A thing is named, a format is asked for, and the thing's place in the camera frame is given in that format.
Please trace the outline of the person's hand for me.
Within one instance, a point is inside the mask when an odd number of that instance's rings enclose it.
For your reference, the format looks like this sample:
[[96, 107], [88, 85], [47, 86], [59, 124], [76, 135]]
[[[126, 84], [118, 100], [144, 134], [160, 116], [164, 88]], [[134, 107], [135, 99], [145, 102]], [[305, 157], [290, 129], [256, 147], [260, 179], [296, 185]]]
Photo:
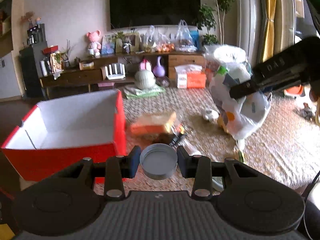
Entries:
[[310, 85], [310, 99], [317, 103], [317, 109], [315, 113], [315, 123], [319, 126], [319, 96], [320, 96], [320, 84], [316, 81]]

